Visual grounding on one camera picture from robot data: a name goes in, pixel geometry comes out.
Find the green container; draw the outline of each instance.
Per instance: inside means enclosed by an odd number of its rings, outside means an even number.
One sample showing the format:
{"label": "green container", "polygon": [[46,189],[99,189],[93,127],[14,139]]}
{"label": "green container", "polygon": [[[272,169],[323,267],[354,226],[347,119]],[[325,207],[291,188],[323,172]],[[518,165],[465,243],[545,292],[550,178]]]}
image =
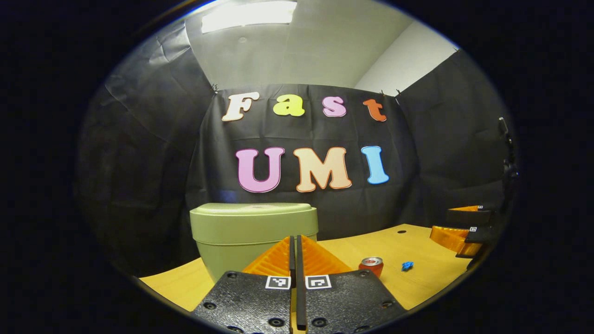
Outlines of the green container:
{"label": "green container", "polygon": [[290,235],[316,240],[317,210],[302,203],[207,203],[189,212],[192,237],[214,282],[242,271]]}

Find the table surface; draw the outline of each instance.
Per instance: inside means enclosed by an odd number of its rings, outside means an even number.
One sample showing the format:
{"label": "table surface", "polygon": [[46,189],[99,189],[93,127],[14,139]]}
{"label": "table surface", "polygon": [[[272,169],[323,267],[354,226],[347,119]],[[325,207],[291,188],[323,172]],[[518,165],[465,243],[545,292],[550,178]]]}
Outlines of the table surface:
{"label": "table surface", "polygon": [[[381,257],[384,269],[380,280],[410,310],[452,283],[470,262],[429,239],[430,233],[431,228],[403,224],[355,237],[318,241],[318,244],[353,270],[358,269],[365,257]],[[415,264],[403,272],[402,263],[407,261]],[[140,280],[188,311],[194,310],[214,286],[201,258]]]}

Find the black cloth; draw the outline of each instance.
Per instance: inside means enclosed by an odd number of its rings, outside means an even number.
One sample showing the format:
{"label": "black cloth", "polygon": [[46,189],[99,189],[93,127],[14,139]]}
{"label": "black cloth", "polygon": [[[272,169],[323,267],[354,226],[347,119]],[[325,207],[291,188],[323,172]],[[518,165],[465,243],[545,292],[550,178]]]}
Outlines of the black cloth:
{"label": "black cloth", "polygon": [[[242,119],[223,122],[229,96],[259,92]],[[274,113],[277,97],[295,94],[303,98],[302,116],[280,116]],[[327,117],[322,100],[338,96],[344,101],[346,115]],[[375,99],[383,105],[387,120],[374,120],[364,101]],[[238,158],[242,149],[256,149],[255,178],[268,178],[268,147],[285,149],[281,157],[279,185],[267,193],[251,193],[238,181]],[[369,184],[369,167],[361,148],[380,146],[381,159],[390,179]],[[293,155],[298,148],[312,148],[324,161],[331,147],[346,149],[345,164],[352,186],[332,189],[327,186],[300,193],[299,160]],[[412,223],[418,197],[412,191],[413,177],[418,173],[412,137],[400,107],[393,96],[331,86],[274,84],[219,91],[212,101],[200,130],[199,144],[188,174],[187,203],[309,203],[317,208],[319,240],[351,237],[378,231],[400,223]]]}
{"label": "black cloth", "polygon": [[213,94],[179,23],[132,51],[90,102],[75,192],[109,258],[132,275],[198,257],[185,176]]}
{"label": "black cloth", "polygon": [[447,209],[499,208],[503,160],[498,130],[506,107],[470,56],[457,51],[396,99],[415,141],[424,214],[418,225],[442,225]]}

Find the small blue object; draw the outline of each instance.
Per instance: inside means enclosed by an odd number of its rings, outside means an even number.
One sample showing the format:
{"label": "small blue object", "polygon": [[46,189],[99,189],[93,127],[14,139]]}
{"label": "small blue object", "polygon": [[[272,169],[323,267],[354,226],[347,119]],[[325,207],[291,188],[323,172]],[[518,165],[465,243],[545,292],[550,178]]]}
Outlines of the small blue object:
{"label": "small blue object", "polygon": [[413,264],[415,264],[415,263],[414,262],[404,262],[402,264],[402,271],[407,272],[410,268],[412,268]]}

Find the red soda can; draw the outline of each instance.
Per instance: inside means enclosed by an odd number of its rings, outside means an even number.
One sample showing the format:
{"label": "red soda can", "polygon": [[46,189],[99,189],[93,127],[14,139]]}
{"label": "red soda can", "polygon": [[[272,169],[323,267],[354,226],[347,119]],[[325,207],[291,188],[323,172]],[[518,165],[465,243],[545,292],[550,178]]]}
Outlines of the red soda can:
{"label": "red soda can", "polygon": [[374,273],[377,277],[380,277],[381,270],[384,268],[384,261],[381,257],[366,257],[359,264],[359,270],[369,270]]}

